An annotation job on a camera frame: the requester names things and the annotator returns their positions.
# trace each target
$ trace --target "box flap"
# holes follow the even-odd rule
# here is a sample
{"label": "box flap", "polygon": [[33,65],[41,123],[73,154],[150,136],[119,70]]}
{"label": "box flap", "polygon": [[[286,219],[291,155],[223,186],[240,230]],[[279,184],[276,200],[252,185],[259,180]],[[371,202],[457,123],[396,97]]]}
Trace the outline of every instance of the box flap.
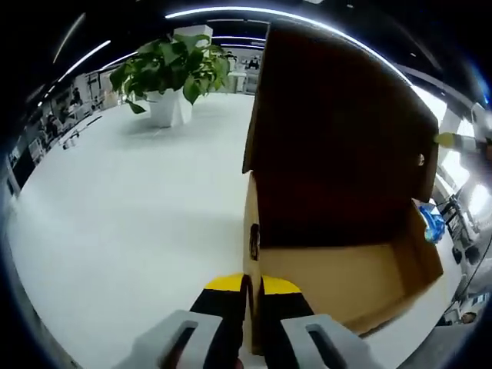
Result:
{"label": "box flap", "polygon": [[377,203],[389,197],[406,206],[403,199],[431,195],[437,132],[427,106],[373,55],[325,30],[275,22],[243,172],[309,175],[344,201],[373,196],[370,206],[395,208]]}

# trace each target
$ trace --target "ceiling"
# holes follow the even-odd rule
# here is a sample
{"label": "ceiling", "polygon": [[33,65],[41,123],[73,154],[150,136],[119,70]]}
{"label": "ceiling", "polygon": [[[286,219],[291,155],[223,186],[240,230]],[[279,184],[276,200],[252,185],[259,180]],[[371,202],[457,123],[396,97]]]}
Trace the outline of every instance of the ceiling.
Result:
{"label": "ceiling", "polygon": [[[277,9],[322,21],[370,46],[391,62],[435,77],[484,105],[484,91],[489,97],[490,92],[480,80],[480,73],[484,81],[492,81],[490,48],[485,46],[492,41],[490,32],[486,33],[489,28],[486,17],[492,10],[488,3],[481,0],[324,0],[315,5],[302,0],[99,0],[67,2],[64,8],[53,0],[36,5],[20,3],[3,11],[8,18],[8,22],[2,23],[2,41],[4,50],[8,50],[9,70],[3,77],[9,90],[9,105],[6,119],[0,123],[2,136],[20,129],[19,118],[28,117],[36,109],[52,83],[106,40],[111,40],[111,44],[82,63],[55,88],[66,87],[70,76],[99,69],[176,27],[203,24],[211,19],[236,19],[239,22],[209,25],[214,35],[263,38],[268,24],[251,21],[267,22],[274,18],[250,12],[209,12],[165,19],[165,15],[172,12],[217,5]],[[79,17],[78,27],[60,48]]]}

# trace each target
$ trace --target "cardboard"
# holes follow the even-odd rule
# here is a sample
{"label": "cardboard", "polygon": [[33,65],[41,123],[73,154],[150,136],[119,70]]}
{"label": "cardboard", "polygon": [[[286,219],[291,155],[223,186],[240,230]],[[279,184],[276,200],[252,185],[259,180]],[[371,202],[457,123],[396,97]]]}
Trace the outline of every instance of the cardboard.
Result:
{"label": "cardboard", "polygon": [[243,164],[250,347],[263,274],[293,282],[315,313],[359,334],[443,274],[412,201],[431,196],[437,131],[427,106],[373,55],[326,31],[271,25]]}

